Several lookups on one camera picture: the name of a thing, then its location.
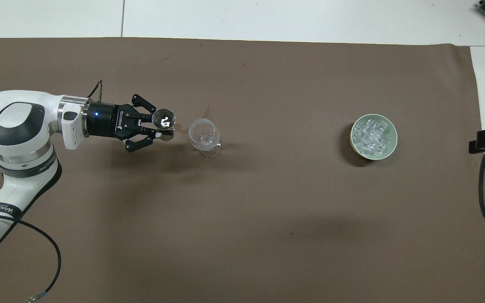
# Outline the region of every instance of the bowl rim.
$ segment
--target bowl rim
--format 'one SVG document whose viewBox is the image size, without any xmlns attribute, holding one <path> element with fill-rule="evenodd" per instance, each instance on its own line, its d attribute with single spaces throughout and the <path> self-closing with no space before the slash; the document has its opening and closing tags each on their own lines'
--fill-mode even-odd
<svg viewBox="0 0 485 303">
<path fill-rule="evenodd" d="M 394 144 L 394 147 L 392 148 L 392 150 L 390 151 L 390 153 L 388 155 L 386 155 L 385 157 L 382 157 L 382 158 L 379 158 L 379 159 L 372 159 L 372 158 L 366 157 L 365 155 L 363 155 L 361 152 L 359 152 L 354 147 L 354 144 L 353 144 L 353 128 L 357 124 L 358 121 L 360 121 L 362 118 L 367 117 L 367 116 L 379 116 L 381 118 L 384 118 L 386 121 L 388 121 L 390 123 L 390 125 L 392 126 L 392 129 L 396 133 L 396 144 Z M 363 115 L 360 118 L 356 119 L 355 122 L 353 123 L 353 125 L 351 126 L 351 130 L 349 132 L 349 142 L 351 143 L 351 147 L 353 148 L 353 150 L 355 151 L 355 153 L 357 153 L 359 156 L 363 157 L 364 159 L 373 160 L 373 161 L 379 161 L 379 160 L 383 160 L 383 159 L 386 159 L 386 158 L 390 157 L 390 155 L 392 155 L 394 153 L 394 151 L 396 150 L 396 146 L 398 146 L 398 131 L 397 131 L 396 126 L 394 125 L 394 123 L 392 123 L 392 121 L 390 121 L 389 118 L 387 118 L 387 117 L 385 117 L 383 115 L 379 115 L 379 114 L 366 114 L 366 115 Z"/>
</svg>

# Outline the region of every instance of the white table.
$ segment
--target white table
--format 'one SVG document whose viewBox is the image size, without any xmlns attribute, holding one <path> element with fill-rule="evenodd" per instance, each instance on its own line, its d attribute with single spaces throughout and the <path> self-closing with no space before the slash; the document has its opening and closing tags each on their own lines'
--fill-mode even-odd
<svg viewBox="0 0 485 303">
<path fill-rule="evenodd" d="M 0 0 L 0 37 L 170 37 L 472 46 L 485 129 L 485 17 L 475 11 L 476 2 Z"/>
</svg>

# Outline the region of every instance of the brown surface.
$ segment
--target brown surface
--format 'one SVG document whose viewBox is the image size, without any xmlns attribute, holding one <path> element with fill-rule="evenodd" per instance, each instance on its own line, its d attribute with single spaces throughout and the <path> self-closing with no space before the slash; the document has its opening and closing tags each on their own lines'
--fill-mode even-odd
<svg viewBox="0 0 485 303">
<path fill-rule="evenodd" d="M 181 133 L 127 154 L 65 150 L 61 180 L 25 215 L 63 267 L 43 302 L 485 302 L 480 129 L 469 48 L 138 38 L 0 40 L 0 90 L 134 93 L 183 131 L 221 130 L 206 159 Z M 350 125 L 380 113 L 396 152 L 367 162 Z M 0 302 L 44 289 L 50 244 L 0 246 Z"/>
</svg>

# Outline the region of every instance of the white robotic arm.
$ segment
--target white robotic arm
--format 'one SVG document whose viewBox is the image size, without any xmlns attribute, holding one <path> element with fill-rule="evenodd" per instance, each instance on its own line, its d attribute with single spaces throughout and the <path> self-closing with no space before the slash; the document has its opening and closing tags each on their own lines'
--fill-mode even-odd
<svg viewBox="0 0 485 303">
<path fill-rule="evenodd" d="M 141 114 L 144 107 L 150 114 Z M 141 126 L 152 122 L 158 129 Z M 44 92 L 0 92 L 0 242 L 35 200 L 61 176 L 61 166 L 50 141 L 62 133 L 67 149 L 76 149 L 87 136 L 117 138 L 133 152 L 152 144 L 155 138 L 173 138 L 175 116 L 133 95 L 129 104 L 93 102 L 90 98 L 53 96 Z M 137 134 L 146 138 L 133 142 Z"/>
</svg>

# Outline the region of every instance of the bowl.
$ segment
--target bowl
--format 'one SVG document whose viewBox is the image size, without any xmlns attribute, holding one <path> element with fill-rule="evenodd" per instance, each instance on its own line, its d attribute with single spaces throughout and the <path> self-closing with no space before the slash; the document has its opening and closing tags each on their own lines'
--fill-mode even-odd
<svg viewBox="0 0 485 303">
<path fill-rule="evenodd" d="M 381 140 L 389 140 L 390 142 L 387 149 L 383 150 L 382 155 L 372 154 L 372 153 L 369 153 L 368 151 L 364 152 L 364 148 L 361 149 L 360 144 L 355 144 L 353 142 L 353 132 L 355 131 L 354 130 L 355 126 L 360 124 L 365 125 L 366 121 L 368 121 L 369 119 L 375 120 L 377 124 L 384 121 L 389 125 L 385 130 L 385 132 L 383 132 L 383 134 L 380 136 Z M 382 160 L 392 155 L 394 150 L 396 150 L 396 146 L 398 145 L 398 132 L 394 124 L 386 117 L 383 117 L 379 114 L 367 114 L 367 115 L 363 115 L 362 117 L 358 118 L 355 121 L 355 123 L 351 128 L 351 132 L 349 132 L 349 141 L 351 142 L 351 146 L 353 150 L 361 157 L 364 157 L 370 160 Z"/>
</svg>

